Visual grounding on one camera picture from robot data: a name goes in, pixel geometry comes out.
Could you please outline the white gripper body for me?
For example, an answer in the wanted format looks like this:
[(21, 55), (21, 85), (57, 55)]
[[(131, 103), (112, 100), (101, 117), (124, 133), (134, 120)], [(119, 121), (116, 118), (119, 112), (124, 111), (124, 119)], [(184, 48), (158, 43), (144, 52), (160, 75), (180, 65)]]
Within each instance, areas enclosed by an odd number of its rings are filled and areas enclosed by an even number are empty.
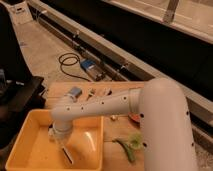
[(48, 136), (51, 140), (54, 140), (60, 145), (65, 145), (72, 132), (72, 127), (65, 125), (63, 127), (60, 127), (56, 125), (55, 123), (51, 124), (48, 128)]

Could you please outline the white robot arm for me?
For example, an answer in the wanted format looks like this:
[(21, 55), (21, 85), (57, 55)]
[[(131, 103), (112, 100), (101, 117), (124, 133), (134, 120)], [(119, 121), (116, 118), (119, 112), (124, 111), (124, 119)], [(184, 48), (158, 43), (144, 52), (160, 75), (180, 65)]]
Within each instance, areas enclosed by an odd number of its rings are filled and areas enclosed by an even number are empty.
[(199, 171), (186, 96), (171, 79), (154, 78), (141, 88), (86, 102), (72, 102), (65, 95), (51, 109), (59, 137), (70, 134), (75, 119), (128, 113), (140, 117), (144, 171)]

